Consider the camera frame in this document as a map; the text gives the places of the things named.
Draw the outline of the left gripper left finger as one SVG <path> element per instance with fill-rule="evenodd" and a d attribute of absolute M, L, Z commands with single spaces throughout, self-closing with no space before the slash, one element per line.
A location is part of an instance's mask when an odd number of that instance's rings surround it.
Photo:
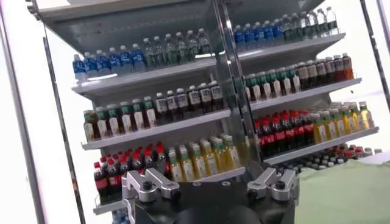
<path fill-rule="evenodd" d="M 158 196 L 176 203 L 180 199 L 180 184 L 167 179 L 155 168 L 148 168 L 145 174 L 137 170 L 126 172 L 121 178 L 122 203 L 127 208 L 131 224 L 135 220 L 135 199 L 142 203 L 153 203 Z"/>

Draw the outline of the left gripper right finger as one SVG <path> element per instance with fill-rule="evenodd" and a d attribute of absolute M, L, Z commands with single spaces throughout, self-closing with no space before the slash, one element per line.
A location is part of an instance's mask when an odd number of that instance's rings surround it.
<path fill-rule="evenodd" d="M 259 177 L 247 183 L 247 197 L 250 202 L 265 198 L 267 194 L 276 201 L 299 201 L 299 176 L 287 169 L 280 176 L 275 168 L 267 168 Z"/>

